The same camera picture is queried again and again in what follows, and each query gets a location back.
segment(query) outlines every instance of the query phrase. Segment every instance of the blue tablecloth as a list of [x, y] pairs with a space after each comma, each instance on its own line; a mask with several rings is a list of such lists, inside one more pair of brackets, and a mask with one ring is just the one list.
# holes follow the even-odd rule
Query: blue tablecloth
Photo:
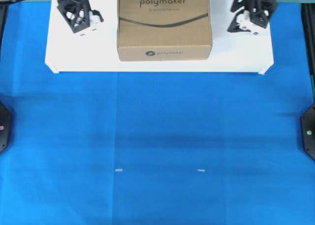
[[1, 225], [315, 224], [299, 4], [274, 16], [265, 76], [55, 75], [49, 9], [15, 4], [5, 30], [0, 100], [15, 121], [0, 155]]

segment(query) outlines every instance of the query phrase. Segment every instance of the cardboard box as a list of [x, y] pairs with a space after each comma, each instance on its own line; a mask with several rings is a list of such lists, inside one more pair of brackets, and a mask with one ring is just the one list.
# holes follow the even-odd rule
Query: cardboard box
[[118, 0], [121, 61], [204, 60], [212, 48], [209, 0]]

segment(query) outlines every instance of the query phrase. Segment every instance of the small white object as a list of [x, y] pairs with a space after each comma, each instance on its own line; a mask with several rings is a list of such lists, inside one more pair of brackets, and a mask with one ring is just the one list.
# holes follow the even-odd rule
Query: small white object
[[66, 15], [67, 18], [70, 19], [70, 20], [73, 20], [73, 18], [74, 18], [73, 13], [71, 13], [71, 12], [67, 12], [65, 15]]
[[98, 25], [101, 23], [100, 17], [97, 15], [93, 15], [92, 12], [89, 12], [90, 16], [90, 27], [84, 29], [83, 31], [80, 31], [74, 35], [76, 36], [84, 36], [84, 35], [89, 35], [91, 32], [95, 32], [98, 30]]
[[252, 34], [258, 35], [265, 31], [264, 28], [257, 26], [251, 22], [250, 12], [244, 11], [243, 14], [238, 15], [236, 22], [240, 24], [240, 28], [244, 31], [250, 30]]

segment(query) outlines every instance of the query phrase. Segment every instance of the polymaker logo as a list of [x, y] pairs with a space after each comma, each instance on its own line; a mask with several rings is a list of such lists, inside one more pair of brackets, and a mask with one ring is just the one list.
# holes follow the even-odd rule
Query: polymaker logo
[[156, 53], [155, 52], [153, 52], [153, 51], [148, 51], [148, 52], [146, 52], [146, 55], [147, 56], [154, 56]]

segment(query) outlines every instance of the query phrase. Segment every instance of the blue surface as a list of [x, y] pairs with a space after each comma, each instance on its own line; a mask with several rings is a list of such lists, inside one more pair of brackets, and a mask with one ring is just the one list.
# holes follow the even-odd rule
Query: blue surface
[[44, 65], [49, 6], [10, 8], [0, 99], [15, 125], [0, 155], [0, 225], [315, 224], [298, 4], [275, 14], [265, 76], [54, 75]]

